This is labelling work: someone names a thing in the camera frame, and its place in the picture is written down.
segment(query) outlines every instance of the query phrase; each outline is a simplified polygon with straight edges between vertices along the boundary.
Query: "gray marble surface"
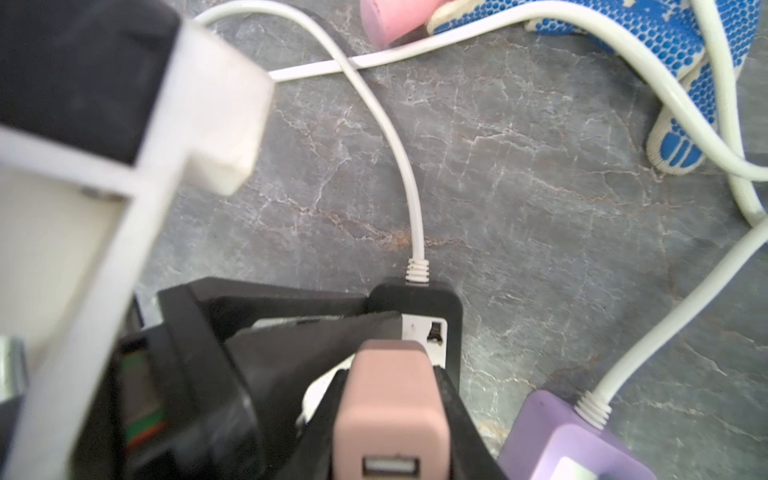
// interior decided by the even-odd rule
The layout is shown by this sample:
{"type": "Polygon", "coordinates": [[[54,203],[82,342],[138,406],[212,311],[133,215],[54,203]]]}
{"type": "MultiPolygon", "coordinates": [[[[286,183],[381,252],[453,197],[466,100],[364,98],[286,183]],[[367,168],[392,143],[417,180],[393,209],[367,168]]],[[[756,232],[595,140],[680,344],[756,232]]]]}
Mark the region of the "gray marble surface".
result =
{"type": "MultiPolygon", "coordinates": [[[[194,15],[214,2],[173,3],[194,15]]],[[[371,51],[357,2],[293,4],[349,53],[371,51]]],[[[767,24],[740,80],[756,161],[767,24]]],[[[326,58],[283,19],[216,30],[267,69],[326,58]]],[[[432,277],[464,302],[461,395],[494,453],[531,390],[593,387],[747,231],[715,167],[654,173],[643,145],[658,101],[585,38],[506,28],[363,76],[410,154],[432,277]]],[[[409,248],[379,128],[343,76],[313,78],[280,85],[239,192],[181,190],[138,292],[145,310],[157,290],[209,275],[368,292],[401,274],[409,248]]],[[[658,478],[768,478],[767,284],[763,249],[621,390],[611,428],[658,478]]]]}

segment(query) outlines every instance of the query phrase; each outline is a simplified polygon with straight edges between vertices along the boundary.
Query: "blue rubber dot pattern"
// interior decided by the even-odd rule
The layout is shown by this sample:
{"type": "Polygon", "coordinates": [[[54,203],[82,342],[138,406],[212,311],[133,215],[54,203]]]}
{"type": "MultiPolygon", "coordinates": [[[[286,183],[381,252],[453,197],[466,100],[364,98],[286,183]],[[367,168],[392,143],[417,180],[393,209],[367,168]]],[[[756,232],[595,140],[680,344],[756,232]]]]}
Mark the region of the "blue rubber dot pattern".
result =
{"type": "MultiPolygon", "coordinates": [[[[435,29],[435,33],[474,22],[507,8],[536,1],[486,0],[472,12],[440,25],[435,29]]],[[[628,7],[624,6],[624,0],[571,1],[600,12],[631,31],[676,77],[680,77],[678,74],[681,68],[689,69],[696,57],[704,52],[704,43],[688,1],[684,3],[683,0],[637,0],[628,7]]],[[[755,38],[757,22],[760,19],[760,0],[717,0],[717,9],[728,37],[733,65],[739,67],[755,38]]],[[[575,30],[573,25],[551,19],[543,19],[536,25],[536,31],[543,35],[570,34],[575,30]]],[[[599,38],[588,36],[603,48],[611,50],[599,38]]],[[[717,112],[712,69],[709,65],[701,68],[698,78],[691,83],[689,95],[701,114],[713,124],[717,112]]],[[[685,168],[698,162],[701,152],[673,119],[670,130],[662,141],[660,155],[670,166],[685,168]]]]}

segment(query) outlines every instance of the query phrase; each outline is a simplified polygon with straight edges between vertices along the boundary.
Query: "usb port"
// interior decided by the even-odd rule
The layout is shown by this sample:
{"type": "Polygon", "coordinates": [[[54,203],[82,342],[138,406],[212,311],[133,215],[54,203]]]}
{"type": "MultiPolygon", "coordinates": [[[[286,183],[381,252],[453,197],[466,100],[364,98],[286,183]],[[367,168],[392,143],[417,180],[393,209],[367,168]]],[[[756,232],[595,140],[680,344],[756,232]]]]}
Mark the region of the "usb port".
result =
{"type": "Polygon", "coordinates": [[[365,478],[418,478],[419,459],[414,457],[363,457],[365,478]]]}

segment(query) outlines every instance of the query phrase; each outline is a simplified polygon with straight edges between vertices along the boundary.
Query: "purple power strip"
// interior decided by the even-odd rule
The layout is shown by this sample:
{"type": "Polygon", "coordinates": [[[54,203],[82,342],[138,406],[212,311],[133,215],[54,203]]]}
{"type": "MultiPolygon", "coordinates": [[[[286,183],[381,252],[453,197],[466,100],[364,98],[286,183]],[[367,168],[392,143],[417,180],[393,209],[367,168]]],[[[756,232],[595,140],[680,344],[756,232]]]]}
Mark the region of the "purple power strip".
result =
{"type": "Polygon", "coordinates": [[[525,399],[498,464],[509,480],[551,480],[563,458],[598,478],[656,480],[614,434],[589,425],[550,392],[536,390],[525,399]]]}

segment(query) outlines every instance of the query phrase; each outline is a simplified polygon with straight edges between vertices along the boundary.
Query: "white cable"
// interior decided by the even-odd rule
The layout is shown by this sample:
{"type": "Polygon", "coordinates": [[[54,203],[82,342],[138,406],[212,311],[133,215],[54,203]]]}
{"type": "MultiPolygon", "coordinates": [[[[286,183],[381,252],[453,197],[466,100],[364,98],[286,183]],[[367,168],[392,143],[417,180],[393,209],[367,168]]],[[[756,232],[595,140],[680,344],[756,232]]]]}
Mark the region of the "white cable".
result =
{"type": "Polygon", "coordinates": [[[607,421],[607,414],[611,411],[608,404],[629,377],[698,315],[767,241],[768,218],[763,219],[747,232],[685,300],[635,343],[616,362],[616,365],[608,370],[591,394],[581,397],[576,406],[579,415],[595,427],[602,429],[607,421]]]}
{"type": "Polygon", "coordinates": [[[277,15],[288,18],[304,27],[333,57],[334,64],[349,79],[349,82],[360,94],[362,100],[366,103],[378,122],[384,136],[392,148],[397,167],[400,170],[402,184],[406,189],[406,200],[408,201],[408,213],[411,221],[411,242],[413,246],[413,257],[409,261],[406,270],[406,280],[418,283],[429,282],[429,262],[424,258],[424,226],[422,225],[422,207],[419,201],[419,189],[416,187],[416,180],[413,177],[413,170],[408,160],[406,149],[402,146],[400,136],[389,120],[384,108],[379,100],[371,91],[368,84],[362,79],[360,73],[349,63],[341,48],[331,39],[331,37],[302,11],[269,0],[236,0],[228,2],[199,14],[195,20],[203,25],[210,25],[213,22],[221,20],[232,15],[242,15],[245,13],[264,13],[268,15],[277,15]]]}
{"type": "MultiPolygon", "coordinates": [[[[643,42],[609,17],[589,7],[558,0],[526,3],[433,37],[386,51],[350,58],[350,62],[357,68],[385,65],[534,18],[562,20],[599,37],[623,57],[654,89],[659,99],[673,112],[674,117],[694,143],[710,160],[729,174],[747,180],[768,180],[768,167],[751,164],[728,148],[696,108],[677,79],[643,42]]],[[[341,70],[334,61],[321,61],[272,71],[270,74],[276,81],[288,81],[338,71],[341,70]]]]}
{"type": "MultiPolygon", "coordinates": [[[[692,0],[694,14],[701,30],[715,84],[717,119],[725,143],[743,156],[736,75],[723,22],[714,0],[692,0]]],[[[768,241],[768,218],[754,186],[748,180],[730,175],[733,196],[754,228],[744,236],[717,264],[710,275],[670,312],[658,325],[616,362],[592,392],[578,401],[576,411],[602,429],[611,412],[610,402],[616,392],[659,348],[683,329],[730,282],[745,262],[768,241]]]]}

